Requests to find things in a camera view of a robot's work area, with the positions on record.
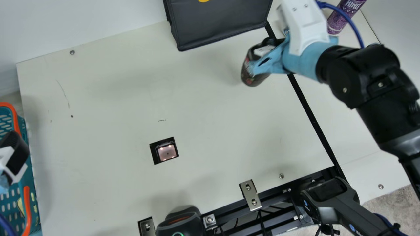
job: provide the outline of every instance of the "white wall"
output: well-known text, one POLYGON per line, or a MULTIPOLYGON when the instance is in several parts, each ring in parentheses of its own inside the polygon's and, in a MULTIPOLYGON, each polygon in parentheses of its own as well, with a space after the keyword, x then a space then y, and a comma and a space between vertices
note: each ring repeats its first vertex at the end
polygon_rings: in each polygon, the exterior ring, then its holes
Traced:
POLYGON ((162 0, 0 0, 0 96, 17 62, 164 20, 162 0))
POLYGON ((420 88, 420 0, 367 0, 362 13, 379 41, 398 56, 420 88))

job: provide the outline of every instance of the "teal basket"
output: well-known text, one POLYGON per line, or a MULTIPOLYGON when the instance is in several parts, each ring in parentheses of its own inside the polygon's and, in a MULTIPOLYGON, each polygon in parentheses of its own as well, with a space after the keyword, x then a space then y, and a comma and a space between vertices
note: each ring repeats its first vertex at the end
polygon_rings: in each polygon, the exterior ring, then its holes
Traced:
MULTIPOLYGON (((2 139, 8 132, 13 131, 15 124, 13 121, 13 114, 16 114, 14 108, 0 105, 0 139, 2 139)), ((28 135, 26 133, 25 120, 18 116, 18 125, 22 134, 23 140, 28 143, 28 135)), ((34 175, 32 172, 31 157, 26 160, 28 165, 21 181, 18 184, 12 184, 9 192, 0 195, 0 214, 2 214, 14 228, 17 235, 21 235, 26 227, 26 219, 21 213, 18 202, 22 203, 23 210, 24 206, 24 187, 28 186, 30 190, 30 203, 31 203, 31 236, 41 236, 41 223, 39 220, 37 194, 35 191, 34 175)), ((7 236, 7 232, 2 229, 0 230, 0 236, 7 236)))

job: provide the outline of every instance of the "square sensor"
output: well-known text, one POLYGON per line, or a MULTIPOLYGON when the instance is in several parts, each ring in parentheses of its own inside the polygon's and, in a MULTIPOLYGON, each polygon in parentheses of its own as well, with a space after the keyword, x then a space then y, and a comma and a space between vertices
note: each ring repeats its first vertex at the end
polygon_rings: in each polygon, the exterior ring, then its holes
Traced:
POLYGON ((155 165, 179 156, 173 137, 149 145, 155 165))

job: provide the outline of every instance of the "black storage box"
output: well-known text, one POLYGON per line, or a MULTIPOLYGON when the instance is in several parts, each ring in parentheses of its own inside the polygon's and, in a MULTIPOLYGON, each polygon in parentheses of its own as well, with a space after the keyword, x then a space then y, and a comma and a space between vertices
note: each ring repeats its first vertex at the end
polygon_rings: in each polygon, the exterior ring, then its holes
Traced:
POLYGON ((264 27, 273 0, 163 0, 179 51, 264 27))

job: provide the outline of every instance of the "white tabletop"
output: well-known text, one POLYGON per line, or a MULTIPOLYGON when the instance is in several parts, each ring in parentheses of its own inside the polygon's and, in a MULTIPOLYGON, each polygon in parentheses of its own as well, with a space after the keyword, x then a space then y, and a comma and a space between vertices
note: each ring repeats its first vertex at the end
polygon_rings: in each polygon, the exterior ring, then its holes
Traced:
MULTIPOLYGON (((363 16, 354 20, 374 42, 363 16)), ((162 22, 19 63, 43 234, 138 235, 137 221, 159 223, 177 206, 208 212, 242 199, 243 181, 261 192, 332 166, 286 76, 242 84, 244 56, 265 37, 178 52, 162 22), (179 157, 154 165, 149 144, 169 137, 179 157)), ((356 42, 351 31, 340 40, 356 42)), ((360 171, 378 148, 356 112, 327 86, 298 81, 350 183, 377 185, 360 171)))

